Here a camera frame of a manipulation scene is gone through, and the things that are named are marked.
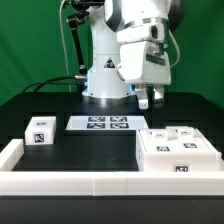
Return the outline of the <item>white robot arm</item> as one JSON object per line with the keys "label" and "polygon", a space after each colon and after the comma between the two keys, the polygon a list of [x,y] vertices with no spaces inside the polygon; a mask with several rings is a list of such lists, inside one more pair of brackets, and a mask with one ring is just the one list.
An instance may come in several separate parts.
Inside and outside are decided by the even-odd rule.
{"label": "white robot arm", "polygon": [[184,16],[184,0],[103,0],[89,9],[93,63],[83,96],[101,104],[135,96],[139,108],[164,103],[171,83],[166,48]]}

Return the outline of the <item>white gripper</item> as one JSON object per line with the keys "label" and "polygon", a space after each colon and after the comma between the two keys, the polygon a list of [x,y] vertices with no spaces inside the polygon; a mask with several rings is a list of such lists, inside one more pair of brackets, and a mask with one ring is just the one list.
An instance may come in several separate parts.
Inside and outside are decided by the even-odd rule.
{"label": "white gripper", "polygon": [[[149,84],[153,87],[153,104],[164,104],[164,87],[171,83],[170,63],[164,50],[167,44],[167,26],[161,22],[129,27],[117,33],[120,46],[118,73],[127,84]],[[148,108],[145,85],[136,85],[139,108]]]}

